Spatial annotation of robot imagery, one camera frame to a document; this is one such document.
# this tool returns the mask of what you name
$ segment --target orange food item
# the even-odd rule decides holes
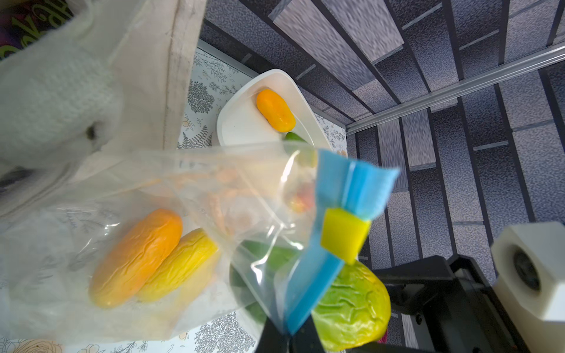
[[[270,89],[257,95],[257,108],[278,132],[288,132],[296,126],[296,118],[284,99]]]
[[[92,302],[113,308],[133,297],[179,244],[181,235],[182,219],[177,213],[162,208],[150,213],[94,272],[89,289]]]
[[[287,205],[296,213],[308,211],[316,205],[316,198],[314,196],[314,184],[308,183],[302,185],[296,194],[292,195]]]

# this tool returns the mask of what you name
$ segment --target plastic zipper bag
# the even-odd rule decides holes
[[[281,332],[293,333],[359,251],[397,174],[301,143],[138,153],[48,199],[2,234],[10,304],[2,334],[63,343],[168,339],[255,300]],[[165,221],[149,222],[155,212],[165,212]],[[355,227],[360,235],[340,245]],[[170,256],[197,228],[218,251],[162,297],[144,300],[149,284],[162,291],[169,274],[194,266],[192,259],[175,267]],[[152,235],[133,251],[138,233]],[[251,290],[238,300],[230,264]]]

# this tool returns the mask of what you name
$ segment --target white bowl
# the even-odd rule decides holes
[[[279,69],[263,72],[249,81],[226,103],[220,111],[216,131],[221,146],[246,145],[281,141],[286,135],[269,124],[257,109],[257,95],[264,89],[271,89],[288,104],[296,118],[292,130],[315,148],[331,150],[324,132],[318,125],[314,113],[294,80]]]

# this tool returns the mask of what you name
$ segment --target clear plastic bag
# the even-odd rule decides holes
[[[60,343],[168,339],[254,301],[293,333],[343,266],[320,247],[326,208],[365,198],[378,207],[353,208],[370,221],[397,174],[302,143],[138,153],[2,234],[10,332],[0,334]],[[158,209],[182,218],[182,234],[203,228],[219,252],[156,302],[140,302],[134,291],[120,306],[97,307],[89,296],[97,268]],[[230,285],[230,266],[245,286]],[[130,291],[131,278],[123,286]]]
[[[10,301],[10,332],[0,334],[64,343],[168,339],[255,301],[247,291],[236,300],[229,288],[230,262],[243,268],[258,260],[238,245],[254,239],[299,251],[314,219],[313,201],[294,212],[288,195],[313,186],[315,151],[292,148],[292,155],[280,144],[139,153],[50,198],[0,237]],[[297,163],[301,154],[309,162]],[[159,208],[182,217],[183,235],[205,228],[221,251],[158,302],[133,297],[98,308],[88,296],[96,267]],[[257,268],[272,284],[275,274]],[[255,287],[264,289],[254,294],[265,307],[276,306],[274,287]]]

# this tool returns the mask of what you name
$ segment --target white plastic container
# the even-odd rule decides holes
[[[498,280],[494,292],[530,352],[565,352],[565,227],[561,222],[511,225],[491,250]],[[539,290],[518,275],[514,256],[526,254],[536,270]]]
[[[220,111],[217,122],[221,146],[281,141],[285,134],[273,129],[257,109],[257,95],[271,89],[288,104],[296,118],[292,130],[315,148],[331,150],[327,137],[294,80],[279,69],[269,70],[243,86]]]

